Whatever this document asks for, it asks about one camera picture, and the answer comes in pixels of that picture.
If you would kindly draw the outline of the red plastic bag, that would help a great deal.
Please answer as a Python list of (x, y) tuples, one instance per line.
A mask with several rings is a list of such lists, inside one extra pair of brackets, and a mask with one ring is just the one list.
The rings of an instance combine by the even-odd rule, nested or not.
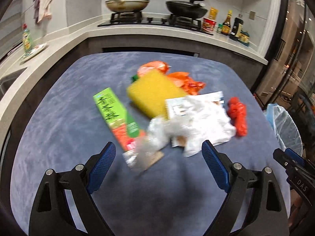
[(228, 101), (229, 109), (227, 114), (233, 120), (237, 136), (246, 136), (248, 133), (246, 123), (246, 106), (237, 97), (232, 97)]

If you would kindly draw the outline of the white paper package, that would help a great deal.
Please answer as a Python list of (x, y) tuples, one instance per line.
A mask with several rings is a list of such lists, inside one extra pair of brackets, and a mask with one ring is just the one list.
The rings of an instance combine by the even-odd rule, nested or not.
[(189, 136), (173, 137), (173, 147), (183, 147), (183, 155), (190, 157), (201, 151), (203, 141), (213, 146), (229, 142), (236, 136), (236, 127), (225, 110), (222, 91), (200, 95), (187, 95), (166, 100), (168, 118), (183, 116), (191, 127)]

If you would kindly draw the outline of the orange wrapper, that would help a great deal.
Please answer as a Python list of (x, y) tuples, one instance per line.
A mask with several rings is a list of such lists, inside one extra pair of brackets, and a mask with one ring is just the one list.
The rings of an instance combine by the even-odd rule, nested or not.
[(166, 75), (177, 87), (180, 87), (189, 95), (198, 95), (199, 91), (206, 86), (204, 82), (198, 82), (191, 78), (188, 72), (177, 71), (167, 74), (170, 66), (163, 61), (151, 61), (141, 65), (137, 70), (137, 76), (144, 76), (144, 74), (153, 69)]

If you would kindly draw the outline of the green wasabi box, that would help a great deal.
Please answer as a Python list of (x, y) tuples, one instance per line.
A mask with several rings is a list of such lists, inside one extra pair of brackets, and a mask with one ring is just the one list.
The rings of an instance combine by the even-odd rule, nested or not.
[(110, 87), (95, 94), (93, 99), (123, 151), (133, 150), (136, 140), (145, 136), (145, 131), (139, 127)]

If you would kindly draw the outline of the clear plastic wrap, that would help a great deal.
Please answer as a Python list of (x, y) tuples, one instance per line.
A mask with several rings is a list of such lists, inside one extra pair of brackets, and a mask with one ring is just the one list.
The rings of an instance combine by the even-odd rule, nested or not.
[(136, 147), (124, 153), (123, 158), (131, 170), (141, 173), (163, 157), (161, 150), (173, 137), (187, 137), (191, 132), (189, 116), (175, 116), (171, 119), (157, 116), (149, 122), (146, 135), (139, 137)]

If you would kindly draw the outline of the yellow sponge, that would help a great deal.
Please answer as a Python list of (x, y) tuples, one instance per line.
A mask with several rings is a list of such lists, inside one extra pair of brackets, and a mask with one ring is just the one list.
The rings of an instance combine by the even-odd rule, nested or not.
[(127, 96), (148, 118), (167, 119), (166, 100), (185, 97), (186, 92), (153, 69), (127, 87)]

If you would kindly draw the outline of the trash bin with plastic liner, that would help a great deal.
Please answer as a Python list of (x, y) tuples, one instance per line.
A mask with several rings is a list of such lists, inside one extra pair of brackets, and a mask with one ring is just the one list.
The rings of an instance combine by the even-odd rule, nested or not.
[(270, 103), (264, 111), (264, 115), (273, 129), (281, 149), (290, 148), (297, 155), (302, 156), (301, 136), (288, 111), (276, 103)]

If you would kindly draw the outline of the glass sliding door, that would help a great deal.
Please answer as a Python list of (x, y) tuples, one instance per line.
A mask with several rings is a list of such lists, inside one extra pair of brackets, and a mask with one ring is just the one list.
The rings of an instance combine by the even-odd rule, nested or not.
[(290, 113), (314, 109), (314, 1), (280, 0), (268, 64), (251, 88), (265, 110), (276, 103)]

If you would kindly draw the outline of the dark soy sauce bottle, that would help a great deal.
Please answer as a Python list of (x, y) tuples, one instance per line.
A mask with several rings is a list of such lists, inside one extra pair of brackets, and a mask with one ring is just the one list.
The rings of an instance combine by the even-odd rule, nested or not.
[(232, 40), (237, 41), (239, 39), (243, 24), (244, 24), (244, 21), (241, 18), (235, 18), (233, 27), (230, 32), (230, 38)]

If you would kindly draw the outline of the brown sauce bottle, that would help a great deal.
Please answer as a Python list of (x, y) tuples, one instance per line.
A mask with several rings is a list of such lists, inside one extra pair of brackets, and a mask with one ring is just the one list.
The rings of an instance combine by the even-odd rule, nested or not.
[(232, 10), (229, 10), (227, 13), (227, 17), (226, 17), (225, 21), (222, 23), (221, 34), (227, 36), (230, 33), (231, 17), (232, 17)]

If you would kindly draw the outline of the yellow seasoning packet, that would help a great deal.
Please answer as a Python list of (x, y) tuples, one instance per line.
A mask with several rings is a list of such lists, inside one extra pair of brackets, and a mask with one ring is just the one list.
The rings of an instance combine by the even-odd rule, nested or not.
[(217, 17), (217, 13), (218, 13), (218, 10), (215, 9), (214, 7), (211, 7), (210, 8), (210, 11), (209, 11), (209, 19), (210, 20), (216, 20), (216, 17)]

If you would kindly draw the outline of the white plate on counter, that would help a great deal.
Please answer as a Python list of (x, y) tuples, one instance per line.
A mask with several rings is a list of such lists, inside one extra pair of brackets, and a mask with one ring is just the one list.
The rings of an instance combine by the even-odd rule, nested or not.
[(20, 58), (20, 62), (24, 63), (28, 60), (30, 60), (31, 58), (35, 57), (36, 55), (40, 54), (42, 51), (44, 51), (47, 47), (48, 47), (48, 43), (43, 43), (40, 45), (36, 45), (31, 51), (25, 53), (21, 58)]

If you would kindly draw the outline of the black wok with lid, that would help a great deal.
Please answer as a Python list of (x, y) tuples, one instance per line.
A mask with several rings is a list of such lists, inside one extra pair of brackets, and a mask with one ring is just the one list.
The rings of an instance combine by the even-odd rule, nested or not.
[(166, 1), (166, 6), (172, 14), (191, 19), (202, 18), (208, 12), (204, 0)]

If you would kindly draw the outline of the black gas stove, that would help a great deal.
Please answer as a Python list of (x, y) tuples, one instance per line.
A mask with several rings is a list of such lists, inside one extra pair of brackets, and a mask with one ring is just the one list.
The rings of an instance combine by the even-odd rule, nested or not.
[(181, 29), (192, 30), (213, 36), (213, 33), (205, 31), (201, 27), (201, 20), (176, 16), (174, 14), (166, 15), (163, 18), (145, 17), (142, 12), (124, 12), (113, 13), (108, 21), (105, 21), (97, 27), (117, 26), (117, 25), (154, 25), (167, 26)]

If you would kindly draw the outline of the hanging pink dish towel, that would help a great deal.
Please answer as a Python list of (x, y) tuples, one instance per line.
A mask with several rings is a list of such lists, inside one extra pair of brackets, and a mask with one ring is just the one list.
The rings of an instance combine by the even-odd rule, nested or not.
[(52, 13), (50, 10), (52, 1), (53, 0), (33, 0), (34, 20), (36, 25), (39, 25), (43, 19), (50, 20), (52, 18)]

